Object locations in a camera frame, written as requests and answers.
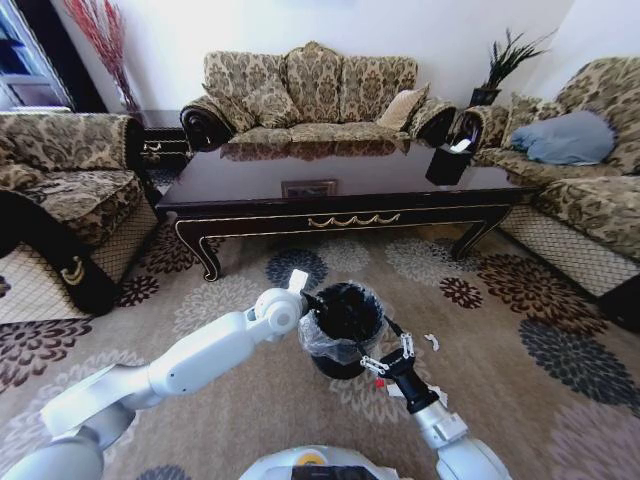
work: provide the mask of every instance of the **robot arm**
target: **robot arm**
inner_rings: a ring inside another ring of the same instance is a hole
[[[295,270],[288,289],[267,290],[254,307],[212,321],[150,364],[111,365],[55,397],[41,410],[53,440],[14,465],[4,480],[100,479],[102,452],[127,430],[136,410],[169,396],[197,392],[248,359],[258,343],[279,340],[296,328],[309,303],[314,303],[313,297],[302,293],[306,280],[306,273]],[[508,480],[506,468],[491,449],[468,437],[462,419],[449,413],[415,374],[411,336],[397,325],[396,329],[403,348],[381,361],[363,357],[362,364],[396,381],[422,437],[438,451],[440,477]]]
[[[258,343],[296,328],[307,312],[301,293],[307,276],[295,270],[288,289],[265,291],[254,307],[212,321],[148,365],[111,365],[53,398],[40,412],[52,442],[4,479],[99,479],[102,451],[127,430],[136,410],[197,392],[248,359]]]

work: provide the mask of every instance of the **beige pillow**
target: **beige pillow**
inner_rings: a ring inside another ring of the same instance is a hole
[[[266,128],[288,128],[300,123],[300,112],[278,80],[270,80],[242,99],[244,107]]]
[[[545,102],[541,98],[527,97],[511,94],[511,107],[509,108],[509,118],[504,128],[504,135],[500,146],[511,148],[511,135],[518,128],[530,125],[539,120],[559,117],[567,113],[566,109],[556,102]]]
[[[399,132],[411,120],[429,91],[429,84],[418,90],[403,90],[391,101],[382,116],[376,120],[381,127]]]

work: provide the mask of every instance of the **armchair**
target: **armchair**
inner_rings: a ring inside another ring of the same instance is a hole
[[[640,57],[594,60],[553,102],[513,96],[501,106],[467,109],[455,139],[472,139],[474,162],[499,166],[539,185],[532,205],[513,209],[502,229],[597,297],[625,328],[640,329],[633,293],[640,284],[637,204],[640,188]],[[511,148],[516,126],[590,110],[616,131],[613,151],[599,165],[547,165]]]
[[[0,323],[106,313],[157,220],[128,116],[0,114]]]

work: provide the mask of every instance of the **dark wooden coffee table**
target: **dark wooden coffee table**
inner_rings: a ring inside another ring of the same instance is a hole
[[[207,238],[471,223],[460,259],[537,189],[417,143],[225,144],[199,152],[156,208],[215,281]]]

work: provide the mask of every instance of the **plant pot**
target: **plant pot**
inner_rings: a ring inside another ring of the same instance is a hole
[[[355,378],[364,372],[364,367],[360,365],[360,354],[353,340],[357,339],[371,354],[384,332],[382,305],[373,292],[354,283],[336,283],[319,292],[318,297],[329,313],[318,318],[317,327],[332,345],[328,347],[330,354],[328,350],[316,350],[311,359],[328,377]]]
[[[491,105],[495,101],[499,93],[499,88],[474,88],[469,106],[475,107],[476,105]]]

